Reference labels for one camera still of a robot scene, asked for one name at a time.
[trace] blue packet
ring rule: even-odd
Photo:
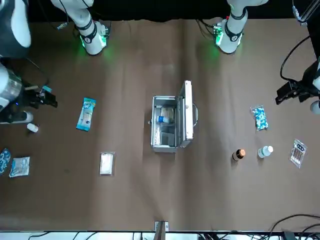
[[[265,108],[263,105],[251,108],[251,112],[255,118],[255,126],[258,131],[269,127]]]
[[[5,148],[0,153],[0,175],[4,173],[11,158],[11,153],[8,148]]]
[[[92,113],[96,106],[96,100],[85,97],[83,99],[82,110],[79,116],[76,128],[80,130],[89,131],[91,126]]]

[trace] brown bottle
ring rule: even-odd
[[[246,151],[244,149],[238,149],[232,154],[232,158],[235,161],[239,161],[240,159],[243,159],[246,155]]]

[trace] metal case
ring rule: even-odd
[[[158,122],[162,109],[173,109],[173,122]],[[198,108],[192,100],[192,84],[186,80],[179,96],[153,96],[151,147],[155,152],[176,153],[194,139],[194,126],[198,123]]]

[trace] case lid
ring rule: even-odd
[[[183,83],[177,98],[178,147],[185,148],[194,139],[193,101],[191,81]]]

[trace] small white bottle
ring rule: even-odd
[[[37,127],[33,123],[28,123],[26,128],[29,129],[31,132],[34,132],[34,133],[38,132],[38,130],[39,130],[39,127]]]
[[[168,117],[165,116],[158,116],[158,123],[165,123],[165,124],[169,124],[170,123],[170,119]]]
[[[274,148],[272,146],[264,146],[258,150],[258,156],[263,159],[269,157],[273,151]]]

